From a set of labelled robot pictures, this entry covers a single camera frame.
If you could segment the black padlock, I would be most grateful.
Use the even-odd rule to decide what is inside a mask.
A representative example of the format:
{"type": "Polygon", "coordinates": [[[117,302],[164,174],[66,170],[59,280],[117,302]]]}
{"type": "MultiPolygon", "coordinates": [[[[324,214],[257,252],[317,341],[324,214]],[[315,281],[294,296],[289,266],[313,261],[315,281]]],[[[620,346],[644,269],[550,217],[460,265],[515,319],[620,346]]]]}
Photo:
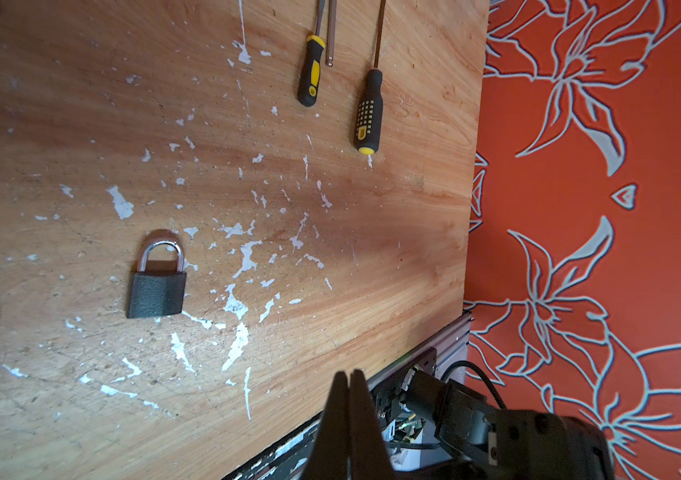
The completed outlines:
{"type": "Polygon", "coordinates": [[[170,230],[154,231],[144,239],[136,269],[130,280],[130,296],[126,304],[128,319],[154,318],[180,314],[184,309],[186,294],[186,252],[178,236],[170,230]],[[174,250],[176,265],[174,269],[148,271],[148,261],[154,249],[166,246],[174,250]]]}

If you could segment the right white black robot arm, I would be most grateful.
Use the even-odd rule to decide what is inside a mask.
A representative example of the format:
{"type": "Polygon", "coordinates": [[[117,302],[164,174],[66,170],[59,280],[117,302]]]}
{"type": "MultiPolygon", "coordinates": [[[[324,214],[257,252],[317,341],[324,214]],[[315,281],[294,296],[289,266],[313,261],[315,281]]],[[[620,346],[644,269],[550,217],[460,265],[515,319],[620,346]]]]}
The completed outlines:
{"type": "Polygon", "coordinates": [[[574,417],[495,408],[474,390],[412,367],[400,404],[432,423],[449,455],[398,475],[401,479],[612,479],[599,428],[574,417]]]}

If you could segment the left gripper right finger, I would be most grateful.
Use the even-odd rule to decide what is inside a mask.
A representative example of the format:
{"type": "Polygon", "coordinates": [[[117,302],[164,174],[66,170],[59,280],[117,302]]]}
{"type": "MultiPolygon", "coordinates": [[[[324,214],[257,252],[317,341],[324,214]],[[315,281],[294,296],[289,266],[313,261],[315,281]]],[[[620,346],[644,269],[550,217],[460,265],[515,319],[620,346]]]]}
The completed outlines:
{"type": "Polygon", "coordinates": [[[375,414],[374,404],[361,370],[350,376],[349,445],[350,478],[395,479],[375,414]]]}

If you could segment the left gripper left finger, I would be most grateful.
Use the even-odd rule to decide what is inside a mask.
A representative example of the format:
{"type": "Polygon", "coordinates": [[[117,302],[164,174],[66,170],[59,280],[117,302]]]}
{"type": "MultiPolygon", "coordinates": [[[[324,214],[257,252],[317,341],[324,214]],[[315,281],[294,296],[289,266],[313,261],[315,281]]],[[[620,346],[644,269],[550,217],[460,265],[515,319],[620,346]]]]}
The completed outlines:
{"type": "Polygon", "coordinates": [[[349,470],[349,387],[344,372],[332,380],[312,454],[302,480],[346,480],[349,470]]]}

